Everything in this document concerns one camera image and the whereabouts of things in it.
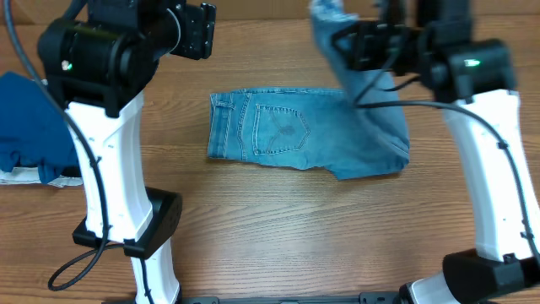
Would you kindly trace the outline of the light blue denim jeans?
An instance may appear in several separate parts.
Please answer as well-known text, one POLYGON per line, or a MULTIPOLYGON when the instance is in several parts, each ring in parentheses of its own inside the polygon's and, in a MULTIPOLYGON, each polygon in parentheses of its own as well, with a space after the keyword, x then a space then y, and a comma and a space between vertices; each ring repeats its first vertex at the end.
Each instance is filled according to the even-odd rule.
POLYGON ((377 71, 353 71, 331 36, 359 21, 340 1, 310 4, 313 38, 340 89, 252 88, 210 97, 208 157, 308 170, 338 180, 398 173, 410 162, 402 108, 362 110, 354 98, 377 71))

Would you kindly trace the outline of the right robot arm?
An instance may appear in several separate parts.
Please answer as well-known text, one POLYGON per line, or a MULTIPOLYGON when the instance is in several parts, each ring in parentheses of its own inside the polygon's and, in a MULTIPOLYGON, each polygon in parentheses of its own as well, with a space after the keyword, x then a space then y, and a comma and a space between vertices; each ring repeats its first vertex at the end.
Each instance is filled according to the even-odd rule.
POLYGON ((521 141, 520 96, 503 41, 473 38, 468 0, 420 1, 408 26, 402 1, 382 1, 376 20, 332 35, 348 68, 413 78, 433 94, 458 151, 476 230, 472 249, 448 254, 438 274, 383 303, 491 303, 539 283, 539 206, 521 141))

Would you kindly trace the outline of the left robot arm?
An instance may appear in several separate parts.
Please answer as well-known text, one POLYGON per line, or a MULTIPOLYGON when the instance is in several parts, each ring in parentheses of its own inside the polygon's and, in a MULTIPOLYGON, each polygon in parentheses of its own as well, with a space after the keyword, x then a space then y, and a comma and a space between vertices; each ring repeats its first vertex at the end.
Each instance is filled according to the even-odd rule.
POLYGON ((216 8, 184 1, 90 1, 85 21, 56 19, 38 53, 47 88, 72 120, 87 214, 73 240, 99 257, 131 259, 137 303, 178 303, 171 240, 178 193, 146 187, 140 147, 143 91, 165 55, 211 55, 216 8))

